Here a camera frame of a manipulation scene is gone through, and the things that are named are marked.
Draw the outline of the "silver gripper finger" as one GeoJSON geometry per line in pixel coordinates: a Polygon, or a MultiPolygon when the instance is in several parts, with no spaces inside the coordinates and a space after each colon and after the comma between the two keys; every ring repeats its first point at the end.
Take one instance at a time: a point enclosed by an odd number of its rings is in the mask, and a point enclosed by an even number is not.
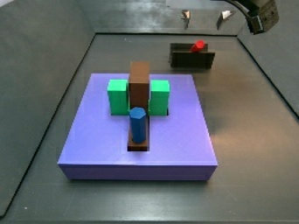
{"type": "Polygon", "coordinates": [[[190,11],[189,10],[181,10],[181,20],[184,22],[184,30],[189,27],[190,22],[190,11]]]}
{"type": "Polygon", "coordinates": [[[217,23],[216,23],[216,28],[220,29],[222,23],[229,19],[229,17],[233,15],[233,12],[230,10],[224,10],[220,14],[218,14],[218,19],[217,19],[217,23]]]}

